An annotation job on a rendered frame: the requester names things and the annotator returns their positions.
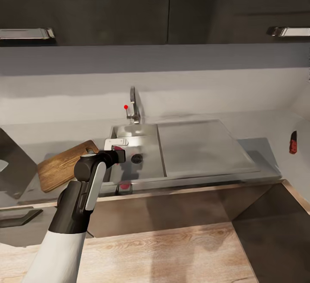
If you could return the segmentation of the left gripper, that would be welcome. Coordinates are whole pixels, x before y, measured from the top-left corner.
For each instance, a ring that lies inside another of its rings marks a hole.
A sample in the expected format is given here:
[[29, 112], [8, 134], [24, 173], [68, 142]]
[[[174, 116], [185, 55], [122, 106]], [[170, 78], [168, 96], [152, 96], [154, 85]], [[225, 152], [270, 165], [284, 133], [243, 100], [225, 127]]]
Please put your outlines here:
[[118, 163], [126, 162], [125, 150], [109, 150], [109, 151], [104, 150], [104, 151], [99, 151], [99, 153], [105, 153], [111, 157], [112, 163], [110, 167], [116, 163], [118, 164]]

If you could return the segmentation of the cutting board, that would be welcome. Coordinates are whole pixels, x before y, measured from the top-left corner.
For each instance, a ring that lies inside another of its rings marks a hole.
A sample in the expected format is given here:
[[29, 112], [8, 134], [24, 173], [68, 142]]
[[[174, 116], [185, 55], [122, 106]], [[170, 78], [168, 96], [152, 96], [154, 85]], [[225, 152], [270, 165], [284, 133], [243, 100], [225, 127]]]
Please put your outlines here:
[[46, 193], [75, 177], [76, 163], [81, 156], [88, 154], [90, 148], [99, 153], [94, 142], [89, 140], [39, 163], [37, 170], [41, 190]]

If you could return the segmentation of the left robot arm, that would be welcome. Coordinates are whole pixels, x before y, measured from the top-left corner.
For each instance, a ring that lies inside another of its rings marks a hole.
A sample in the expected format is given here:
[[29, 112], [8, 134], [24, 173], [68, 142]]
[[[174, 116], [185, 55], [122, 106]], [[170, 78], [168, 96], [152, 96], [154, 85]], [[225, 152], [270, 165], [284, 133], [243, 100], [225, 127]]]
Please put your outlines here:
[[106, 169], [126, 162], [125, 150], [114, 146], [128, 145], [127, 139], [106, 139], [104, 151], [80, 157], [74, 167], [78, 181], [70, 181], [58, 197], [58, 209], [21, 283], [77, 283], [90, 214]]

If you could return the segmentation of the parer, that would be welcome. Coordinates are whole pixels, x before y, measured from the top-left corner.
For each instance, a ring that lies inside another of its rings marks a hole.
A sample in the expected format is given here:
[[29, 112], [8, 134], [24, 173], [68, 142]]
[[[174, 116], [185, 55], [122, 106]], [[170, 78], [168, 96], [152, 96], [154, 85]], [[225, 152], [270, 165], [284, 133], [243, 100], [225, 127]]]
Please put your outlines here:
[[297, 153], [297, 131], [294, 131], [292, 133], [292, 140], [291, 140], [291, 152]]

